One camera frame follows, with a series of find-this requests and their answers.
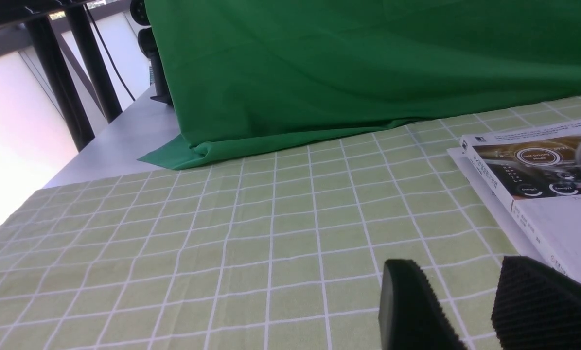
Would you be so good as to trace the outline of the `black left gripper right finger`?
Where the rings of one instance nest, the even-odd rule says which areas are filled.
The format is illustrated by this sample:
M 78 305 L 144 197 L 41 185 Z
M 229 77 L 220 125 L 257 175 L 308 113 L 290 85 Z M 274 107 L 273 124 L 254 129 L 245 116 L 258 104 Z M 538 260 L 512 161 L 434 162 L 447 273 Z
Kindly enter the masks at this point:
M 491 321 L 504 350 L 581 350 L 581 284 L 530 257 L 505 257 Z

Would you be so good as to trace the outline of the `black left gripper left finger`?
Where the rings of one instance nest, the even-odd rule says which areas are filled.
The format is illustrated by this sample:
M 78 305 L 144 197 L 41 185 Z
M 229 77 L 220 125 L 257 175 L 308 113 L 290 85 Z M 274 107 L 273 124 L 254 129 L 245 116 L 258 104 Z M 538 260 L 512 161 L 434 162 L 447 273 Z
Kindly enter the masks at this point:
M 423 270 L 411 260 L 385 261 L 378 313 L 384 350 L 465 350 Z

